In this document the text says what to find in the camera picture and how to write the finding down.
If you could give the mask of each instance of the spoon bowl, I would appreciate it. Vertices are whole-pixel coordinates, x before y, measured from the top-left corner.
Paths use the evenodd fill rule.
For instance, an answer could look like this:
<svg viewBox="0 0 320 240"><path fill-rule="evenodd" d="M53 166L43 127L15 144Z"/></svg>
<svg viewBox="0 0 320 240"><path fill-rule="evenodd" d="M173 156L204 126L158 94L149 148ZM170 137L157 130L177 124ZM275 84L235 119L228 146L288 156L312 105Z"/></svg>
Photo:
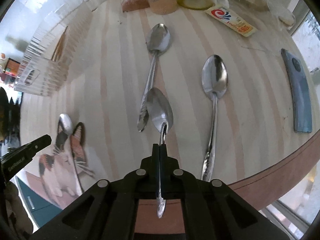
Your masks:
<svg viewBox="0 0 320 240"><path fill-rule="evenodd" d="M218 118L218 99L227 91L228 73L223 60L218 55L210 56L204 63L202 70L202 87L207 97L213 103L211 132L209 137L208 148L204 156L202 167L202 180L210 181L216 154L217 139L217 118Z"/></svg>
<svg viewBox="0 0 320 240"><path fill-rule="evenodd" d="M158 56L164 53L170 44L170 33L163 23L154 26L146 36L147 48L150 53L158 52Z"/></svg>
<svg viewBox="0 0 320 240"><path fill-rule="evenodd" d="M158 88L152 88L147 95L149 116L159 132L167 124L167 131L173 125L173 113L169 101Z"/></svg>
<svg viewBox="0 0 320 240"><path fill-rule="evenodd" d="M73 132L72 130L72 121L70 119L70 116L66 113L59 115L59 122L62 123L64 128L64 133L68 136L70 136Z"/></svg>
<svg viewBox="0 0 320 240"><path fill-rule="evenodd" d="M223 60L218 55L211 55L204 63L202 70L202 87L206 95L212 99L216 93L220 99L227 91L228 73Z"/></svg>

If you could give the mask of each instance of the striped table surface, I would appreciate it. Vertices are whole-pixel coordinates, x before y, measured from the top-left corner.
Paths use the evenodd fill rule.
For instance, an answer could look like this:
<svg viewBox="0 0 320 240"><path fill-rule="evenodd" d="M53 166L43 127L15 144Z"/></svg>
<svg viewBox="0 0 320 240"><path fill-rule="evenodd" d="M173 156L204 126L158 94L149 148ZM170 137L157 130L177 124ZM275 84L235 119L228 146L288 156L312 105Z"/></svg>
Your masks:
<svg viewBox="0 0 320 240"><path fill-rule="evenodd" d="M208 14L184 8L164 16L150 8L123 13L121 0L108 0L93 14L84 46L60 91L51 98L24 95L22 143L43 134L53 139L26 171L38 176L40 154L52 154L63 112L74 124L84 123L84 150L96 179L121 179L151 155L159 132L151 121L138 132L137 118L151 62L145 36L157 23L167 25L172 44L159 58L155 87L173 110L174 125L166 144L168 155L177 158L182 169L201 176L212 112L201 71L212 54L222 57L229 76L228 91L218 102L213 178L228 184L252 176L287 157L319 130L319 103L309 71L290 35L272 21L263 22L243 11L241 16L258 29L244 38ZM307 74L313 117L310 134L293 131L282 47L301 59ZM84 189L92 184L86 178L81 183Z"/></svg>

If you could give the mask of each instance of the spoon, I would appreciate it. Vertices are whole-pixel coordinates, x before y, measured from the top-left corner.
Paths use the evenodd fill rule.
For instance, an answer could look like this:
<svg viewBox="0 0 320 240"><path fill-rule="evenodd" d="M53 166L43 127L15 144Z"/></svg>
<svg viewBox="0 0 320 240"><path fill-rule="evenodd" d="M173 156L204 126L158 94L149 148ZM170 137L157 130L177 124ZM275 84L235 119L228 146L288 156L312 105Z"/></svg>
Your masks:
<svg viewBox="0 0 320 240"><path fill-rule="evenodd" d="M152 88L147 95L147 109L151 120L160 132L160 143L173 125L173 113L169 101L158 88ZM161 197L161 177L159 174L159 197L157 198L157 215L161 218L165 209L165 200Z"/></svg>
<svg viewBox="0 0 320 240"><path fill-rule="evenodd" d="M148 51L151 54L153 54L153 58L151 61L151 67L140 105L140 112L137 123L139 132L143 131L148 121L148 111L146 106L147 93L153 87L153 81L156 70L156 58L162 53L164 53L169 47L170 33L167 26L165 26L163 23L159 23L156 26L154 26L152 30L148 33L146 37L146 42Z"/></svg>
<svg viewBox="0 0 320 240"><path fill-rule="evenodd" d="M213 102L209 144L204 156L201 179L210 181L213 171L217 139L218 99L227 91L228 73L218 55L211 55L202 69L202 87Z"/></svg>
<svg viewBox="0 0 320 240"><path fill-rule="evenodd" d="M66 113L59 115L59 122L62 123L64 128L64 133L68 136L72 134L72 121L70 119L70 116Z"/></svg>

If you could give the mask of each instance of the cat poster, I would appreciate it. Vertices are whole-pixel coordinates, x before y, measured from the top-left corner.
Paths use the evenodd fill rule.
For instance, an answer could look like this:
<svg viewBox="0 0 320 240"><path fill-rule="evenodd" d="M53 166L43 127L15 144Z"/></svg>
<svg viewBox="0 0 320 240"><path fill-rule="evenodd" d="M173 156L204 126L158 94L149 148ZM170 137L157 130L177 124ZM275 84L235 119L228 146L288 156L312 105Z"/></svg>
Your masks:
<svg viewBox="0 0 320 240"><path fill-rule="evenodd" d="M65 119L60 118L52 154L42 154L39 158L40 180L45 195L61 209L83 193L79 180L81 173L94 178L83 150L84 124L78 123L72 134L67 126L69 125L66 125Z"/></svg>

